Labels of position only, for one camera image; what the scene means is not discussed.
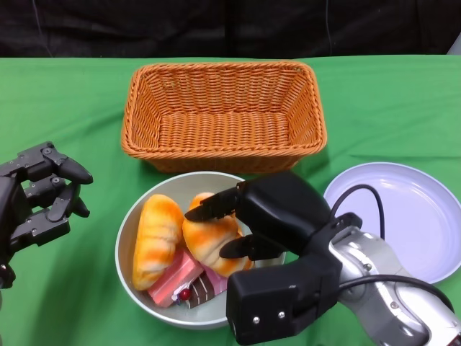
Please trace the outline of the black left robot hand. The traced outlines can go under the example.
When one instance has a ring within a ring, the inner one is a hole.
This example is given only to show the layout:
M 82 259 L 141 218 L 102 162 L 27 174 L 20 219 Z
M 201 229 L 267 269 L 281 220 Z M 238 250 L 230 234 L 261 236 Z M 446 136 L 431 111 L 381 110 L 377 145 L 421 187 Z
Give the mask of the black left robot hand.
M 31 246 L 42 246 L 71 230 L 69 218 L 87 218 L 80 198 L 92 175 L 50 141 L 17 154 L 1 165 L 1 288 L 13 286 L 12 257 Z

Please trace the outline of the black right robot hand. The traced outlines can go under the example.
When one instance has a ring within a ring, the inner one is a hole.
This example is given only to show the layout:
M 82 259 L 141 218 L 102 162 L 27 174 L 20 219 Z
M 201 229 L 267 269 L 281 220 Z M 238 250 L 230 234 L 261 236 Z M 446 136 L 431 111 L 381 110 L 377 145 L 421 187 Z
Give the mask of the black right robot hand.
M 276 258 L 283 252 L 304 255 L 313 235 L 330 221 L 331 209 L 312 185 L 291 171 L 283 171 L 239 182 L 205 198 L 185 218 L 217 221 L 232 214 L 251 234 L 228 242 L 220 256 L 257 261 Z

